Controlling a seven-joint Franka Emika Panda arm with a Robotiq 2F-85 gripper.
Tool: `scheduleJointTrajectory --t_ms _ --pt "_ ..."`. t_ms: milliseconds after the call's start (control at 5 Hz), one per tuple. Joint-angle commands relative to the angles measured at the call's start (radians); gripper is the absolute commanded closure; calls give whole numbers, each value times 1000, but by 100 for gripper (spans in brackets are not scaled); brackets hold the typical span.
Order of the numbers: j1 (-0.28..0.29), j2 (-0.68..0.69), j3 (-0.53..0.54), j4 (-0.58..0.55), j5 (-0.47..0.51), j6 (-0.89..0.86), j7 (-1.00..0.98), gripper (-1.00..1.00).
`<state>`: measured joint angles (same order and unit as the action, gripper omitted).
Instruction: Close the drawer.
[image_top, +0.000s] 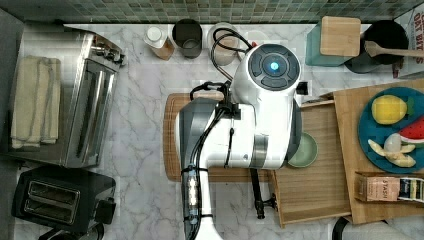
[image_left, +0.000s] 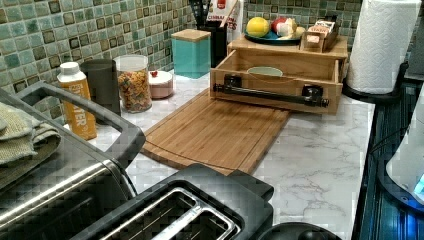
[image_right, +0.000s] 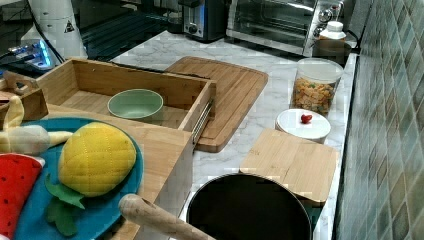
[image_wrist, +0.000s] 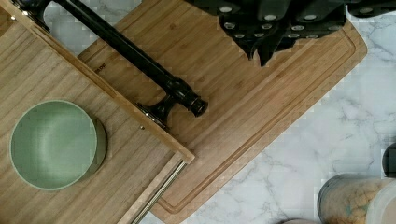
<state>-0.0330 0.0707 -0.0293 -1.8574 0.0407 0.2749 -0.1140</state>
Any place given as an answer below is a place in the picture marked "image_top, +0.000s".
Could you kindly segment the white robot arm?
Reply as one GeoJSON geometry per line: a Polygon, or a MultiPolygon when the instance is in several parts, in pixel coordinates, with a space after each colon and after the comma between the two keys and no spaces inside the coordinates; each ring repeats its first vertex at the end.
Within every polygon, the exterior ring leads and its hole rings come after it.
{"type": "Polygon", "coordinates": [[[279,169],[296,153],[302,118],[296,101],[301,66],[280,44],[249,50],[234,77],[206,82],[221,100],[191,97],[175,119],[185,240],[220,240],[212,214],[209,169],[279,169]]]}

